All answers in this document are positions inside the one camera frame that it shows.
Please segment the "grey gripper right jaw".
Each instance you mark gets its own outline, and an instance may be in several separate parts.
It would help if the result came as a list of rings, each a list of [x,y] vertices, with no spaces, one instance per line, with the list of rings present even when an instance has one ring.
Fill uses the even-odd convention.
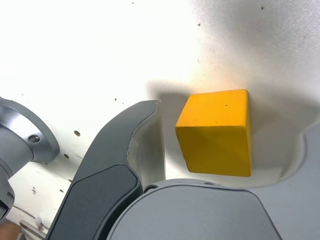
[[[180,179],[135,200],[109,240],[317,240],[320,237],[320,127],[306,131],[306,154],[291,177],[229,188]]]

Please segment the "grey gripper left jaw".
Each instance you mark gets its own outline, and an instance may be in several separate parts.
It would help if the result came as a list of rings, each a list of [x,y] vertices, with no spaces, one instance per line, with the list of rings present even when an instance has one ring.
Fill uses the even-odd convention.
[[[138,102],[110,120],[89,146],[47,234],[105,240],[144,188],[166,177],[160,104]]]

